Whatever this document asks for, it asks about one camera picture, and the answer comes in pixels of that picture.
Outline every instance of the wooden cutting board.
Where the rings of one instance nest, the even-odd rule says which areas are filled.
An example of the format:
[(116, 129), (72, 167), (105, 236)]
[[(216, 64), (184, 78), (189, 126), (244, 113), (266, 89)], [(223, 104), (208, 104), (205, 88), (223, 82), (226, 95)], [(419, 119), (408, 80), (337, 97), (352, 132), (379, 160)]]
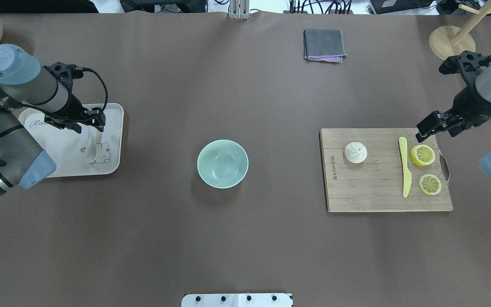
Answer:
[[(413, 174), (410, 193), (403, 197), (403, 168), (398, 139), (405, 136), (407, 153), (419, 144), (415, 128), (322, 129), (321, 155), (325, 195), (329, 212), (398, 212), (451, 211), (452, 200), (442, 173), (439, 147), (434, 136), (423, 144), (435, 151), (435, 162), (427, 166), (415, 165), (408, 156), (408, 167)], [(362, 142), (368, 156), (354, 164), (344, 157), (350, 142)], [(433, 174), (442, 182), (441, 192), (435, 196), (424, 194), (419, 188), (422, 175)]]

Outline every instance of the lemon slice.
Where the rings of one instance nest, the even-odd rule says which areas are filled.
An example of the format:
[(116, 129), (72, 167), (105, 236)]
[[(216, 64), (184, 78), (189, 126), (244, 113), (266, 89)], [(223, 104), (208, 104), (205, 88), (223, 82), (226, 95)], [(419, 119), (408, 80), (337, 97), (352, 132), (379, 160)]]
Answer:
[(441, 191), (441, 181), (433, 174), (425, 174), (419, 179), (419, 188), (428, 195), (437, 195)]
[(410, 159), (415, 165), (430, 165), (435, 161), (435, 152), (427, 145), (416, 145), (410, 150)]

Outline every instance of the gray cloth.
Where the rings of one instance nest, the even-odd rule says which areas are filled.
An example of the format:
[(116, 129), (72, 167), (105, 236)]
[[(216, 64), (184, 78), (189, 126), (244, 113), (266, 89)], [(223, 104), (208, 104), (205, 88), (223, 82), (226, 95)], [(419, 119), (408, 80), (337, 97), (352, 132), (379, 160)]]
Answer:
[(304, 30), (304, 58), (310, 61), (342, 62), (347, 56), (341, 29)]

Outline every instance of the yellow knife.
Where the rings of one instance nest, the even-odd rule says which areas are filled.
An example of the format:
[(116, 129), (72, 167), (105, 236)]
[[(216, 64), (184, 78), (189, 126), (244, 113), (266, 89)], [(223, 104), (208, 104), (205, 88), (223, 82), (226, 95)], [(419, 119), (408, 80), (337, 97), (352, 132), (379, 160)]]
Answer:
[(409, 171), (407, 162), (409, 160), (407, 139), (399, 138), (399, 151), (401, 152), (401, 164), (403, 165), (403, 197), (409, 196), (410, 185), (413, 182), (413, 173)]

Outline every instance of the metal bracket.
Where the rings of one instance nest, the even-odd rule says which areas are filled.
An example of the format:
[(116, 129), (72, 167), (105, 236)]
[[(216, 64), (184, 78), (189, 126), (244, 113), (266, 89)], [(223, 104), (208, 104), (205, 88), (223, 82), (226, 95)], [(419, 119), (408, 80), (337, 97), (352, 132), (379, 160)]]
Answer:
[(228, 16), (230, 19), (249, 19), (249, 0), (230, 0)]
[(226, 293), (185, 295), (181, 307), (293, 307), (291, 293)]

